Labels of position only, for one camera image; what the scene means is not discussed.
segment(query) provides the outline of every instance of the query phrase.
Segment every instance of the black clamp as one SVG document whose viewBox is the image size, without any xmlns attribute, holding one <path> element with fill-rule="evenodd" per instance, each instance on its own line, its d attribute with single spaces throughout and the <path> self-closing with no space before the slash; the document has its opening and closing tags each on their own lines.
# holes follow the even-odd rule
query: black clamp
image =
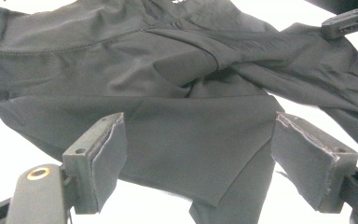
<svg viewBox="0 0 358 224">
<path fill-rule="evenodd" d="M 61 166 L 40 165 L 19 177 L 13 198 L 0 203 L 0 224 L 67 224 L 72 207 L 101 212 L 126 159 L 123 113 L 101 118 L 63 153 Z"/>
<path fill-rule="evenodd" d="M 306 120 L 278 113 L 271 141 L 273 159 L 307 203 L 321 213 L 352 207 L 358 224 L 358 153 Z"/>
<path fill-rule="evenodd" d="M 322 23 L 326 39 L 335 39 L 358 31 L 358 9 L 339 14 Z"/>
</svg>

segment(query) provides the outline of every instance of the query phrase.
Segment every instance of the black fabric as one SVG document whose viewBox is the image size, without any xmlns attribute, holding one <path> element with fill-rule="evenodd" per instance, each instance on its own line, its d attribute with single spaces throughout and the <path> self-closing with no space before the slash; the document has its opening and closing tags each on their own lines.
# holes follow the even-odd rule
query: black fabric
<svg viewBox="0 0 358 224">
<path fill-rule="evenodd" d="M 127 160 L 127 137 L 122 114 L 115 114 L 115 123 L 98 154 L 90 163 L 92 192 L 101 212 L 103 205 L 116 188 L 118 176 Z M 100 119 L 107 122 L 111 117 Z"/>
<path fill-rule="evenodd" d="M 123 111 L 120 178 L 194 199 L 197 223 L 256 223 L 282 110 L 262 87 L 320 106 L 358 141 L 358 52 L 321 36 L 300 24 L 278 33 L 228 0 L 0 8 L 0 117 L 60 160 Z"/>
</svg>

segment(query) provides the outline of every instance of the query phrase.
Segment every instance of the stitching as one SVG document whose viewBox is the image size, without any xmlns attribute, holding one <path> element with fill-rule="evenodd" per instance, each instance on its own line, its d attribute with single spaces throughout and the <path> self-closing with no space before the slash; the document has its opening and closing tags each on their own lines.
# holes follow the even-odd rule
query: stitching
<svg viewBox="0 0 358 224">
<path fill-rule="evenodd" d="M 127 36 L 127 35 L 132 35 L 132 34 L 136 34 L 136 33 L 139 33 L 139 32 L 149 31 L 149 30 L 159 28 L 160 26 L 164 26 L 164 25 L 169 24 L 169 23 L 173 23 L 173 22 L 176 22 L 176 21 L 179 21 L 179 20 L 182 20 L 182 19 L 187 19 L 187 18 L 193 16 L 195 13 L 198 13 L 202 8 L 204 8 L 209 3 L 211 3 L 211 2 L 210 1 L 205 2 L 204 4 L 199 6 L 197 9 L 193 10 L 191 13 L 186 14 L 183 17 L 177 18 L 175 20 L 165 21 L 165 22 L 162 22 L 162 23 L 159 23 L 159 24 L 156 24 L 156 25 L 151 25 L 151 26 L 144 27 L 144 28 L 141 27 L 139 30 L 135 30 L 135 31 L 123 34 L 123 35 L 116 35 L 116 36 L 107 37 L 105 39 L 97 40 L 97 41 L 94 41 L 94 42 L 91 42 L 91 43 L 88 43 L 88 44 L 85 44 L 85 45 L 72 46 L 72 47 L 67 48 L 67 49 L 51 49 L 51 50 L 41 50 L 41 51 L 16 51 L 16 50 L 5 51 L 5 50 L 0 50 L 0 54 L 13 55 L 13 56 L 14 55 L 36 55 L 36 54 L 62 53 L 62 52 L 72 51 L 72 50 L 77 50 L 77 49 L 86 49 L 88 47 L 95 46 L 95 45 L 98 45 L 98 44 L 108 43 L 110 41 L 118 40 L 118 39 L 120 39 L 120 38 L 122 38 L 124 36 Z"/>
</svg>

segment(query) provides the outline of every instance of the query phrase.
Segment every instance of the black clip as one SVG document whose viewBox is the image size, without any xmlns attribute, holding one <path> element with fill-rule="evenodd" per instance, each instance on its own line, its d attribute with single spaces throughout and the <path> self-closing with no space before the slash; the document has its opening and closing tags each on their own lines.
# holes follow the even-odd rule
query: black clip
<svg viewBox="0 0 358 224">
<path fill-rule="evenodd" d="M 344 12 L 322 23 L 326 39 L 335 39 L 358 31 L 358 9 Z"/>
</svg>

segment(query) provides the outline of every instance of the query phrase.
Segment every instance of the hole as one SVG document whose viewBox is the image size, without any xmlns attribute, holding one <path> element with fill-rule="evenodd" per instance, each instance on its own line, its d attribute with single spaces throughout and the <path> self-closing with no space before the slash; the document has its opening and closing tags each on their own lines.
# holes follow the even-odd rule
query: hole
<svg viewBox="0 0 358 224">
<path fill-rule="evenodd" d="M 31 171 L 27 175 L 27 178 L 29 180 L 38 180 L 38 179 L 44 178 L 48 174 L 50 174 L 50 168 L 48 168 L 48 167 L 40 167 L 40 168 L 37 168 L 37 169 L 34 169 L 33 171 Z"/>
<path fill-rule="evenodd" d="M 77 149 L 75 151 L 76 154 L 82 154 L 82 153 L 85 153 L 85 152 L 86 152 L 86 149 L 84 149 L 84 148 L 80 148 L 80 149 Z"/>
<path fill-rule="evenodd" d="M 34 172 L 34 176 L 43 175 L 45 173 L 46 173 L 46 170 L 38 170 L 38 171 Z"/>
<path fill-rule="evenodd" d="M 358 171 L 352 175 L 353 179 L 358 181 Z"/>
<path fill-rule="evenodd" d="M 339 147 L 339 148 L 337 148 L 337 152 L 347 152 L 347 150 L 345 150 L 345 149 L 342 148 L 342 147 Z"/>
</svg>

